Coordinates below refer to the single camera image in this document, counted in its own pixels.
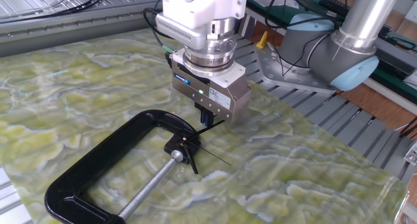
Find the threaded rod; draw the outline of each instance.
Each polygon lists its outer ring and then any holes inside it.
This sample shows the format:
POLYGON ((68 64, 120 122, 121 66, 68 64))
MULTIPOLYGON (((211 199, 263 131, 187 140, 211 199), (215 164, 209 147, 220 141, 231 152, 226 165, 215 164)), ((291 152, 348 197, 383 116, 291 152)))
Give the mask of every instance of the threaded rod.
POLYGON ((174 168, 177 162, 181 162, 183 155, 181 152, 174 150, 171 153, 172 158, 162 166, 162 168, 155 174, 155 176, 133 197, 132 200, 117 214, 123 218, 124 221, 135 212, 152 190, 161 182, 161 180, 174 168))

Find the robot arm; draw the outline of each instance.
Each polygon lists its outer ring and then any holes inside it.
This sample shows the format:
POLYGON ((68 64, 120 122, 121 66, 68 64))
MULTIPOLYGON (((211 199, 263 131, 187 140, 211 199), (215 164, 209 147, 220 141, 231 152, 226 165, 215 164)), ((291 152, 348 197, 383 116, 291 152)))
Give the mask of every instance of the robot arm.
MULTIPOLYGON (((311 69, 327 84, 353 89, 378 65, 373 41, 396 1, 356 0, 336 31, 325 20, 290 26, 280 57, 285 64, 311 69)), ((156 17, 158 30, 184 44, 171 55, 174 89, 194 100, 201 122, 210 125, 215 115, 234 122, 250 99, 245 68, 233 57, 237 45, 233 27, 244 16, 246 0, 164 0, 163 4, 164 11, 156 17)), ((291 23, 318 17, 300 14, 291 23)))
MULTIPOLYGON (((365 81, 378 66, 373 42, 396 1, 356 0, 343 25, 333 33, 329 21, 288 27, 280 48, 281 58, 294 64, 303 57, 297 66, 310 68, 326 84, 349 91, 365 81), (302 54, 303 44, 314 38, 317 39, 309 43, 302 54)), ((291 23, 312 17, 311 14, 297 15, 291 23)))
POLYGON ((158 30, 184 44, 172 54, 173 87, 194 100, 201 122, 234 122, 250 99, 245 68, 234 60, 235 20, 246 0, 163 0, 158 30))

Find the yellow connector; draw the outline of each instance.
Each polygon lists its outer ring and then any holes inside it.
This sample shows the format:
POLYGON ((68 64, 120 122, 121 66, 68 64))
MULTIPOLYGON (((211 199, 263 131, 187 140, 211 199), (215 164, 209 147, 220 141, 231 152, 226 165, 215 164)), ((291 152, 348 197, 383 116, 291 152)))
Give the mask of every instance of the yellow connector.
POLYGON ((261 41, 256 44, 257 48, 263 49, 265 47, 266 38, 268 36, 268 31, 265 31, 262 35, 261 41))

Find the marble slab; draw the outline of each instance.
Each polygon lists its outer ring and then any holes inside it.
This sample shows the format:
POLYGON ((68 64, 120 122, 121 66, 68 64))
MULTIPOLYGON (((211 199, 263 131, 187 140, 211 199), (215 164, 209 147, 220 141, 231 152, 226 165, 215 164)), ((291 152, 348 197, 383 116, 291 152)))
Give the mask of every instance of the marble slab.
MULTIPOLYGON (((394 221, 404 183, 251 85, 244 116, 201 138, 232 166, 199 151, 200 173, 176 166, 128 223, 394 221)), ((193 102, 172 90, 164 52, 149 30, 0 59, 0 163, 33 221, 58 223, 44 207, 48 186, 147 109, 203 127, 193 102)), ((171 136, 153 130, 85 199, 117 214, 169 159, 163 147, 171 136)))

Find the black c-clamp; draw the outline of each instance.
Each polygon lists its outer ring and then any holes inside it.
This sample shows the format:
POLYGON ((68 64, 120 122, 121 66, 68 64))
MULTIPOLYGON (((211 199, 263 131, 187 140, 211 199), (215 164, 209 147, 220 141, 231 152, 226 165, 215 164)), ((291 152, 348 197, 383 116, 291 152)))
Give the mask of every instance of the black c-clamp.
MULTIPOLYGON (((186 154, 181 139, 195 133, 192 126, 165 111, 141 112, 94 147, 51 184, 45 194, 48 213, 67 224, 125 224, 120 214, 119 216, 110 214, 80 197, 155 127, 174 133, 173 138, 164 147, 167 153, 171 154, 176 150, 186 154)), ((190 142, 200 145, 198 137, 194 137, 190 142)), ((190 149, 188 154, 193 156, 198 148, 190 147, 190 149)), ((181 160, 183 163, 189 163, 187 157, 181 160)))

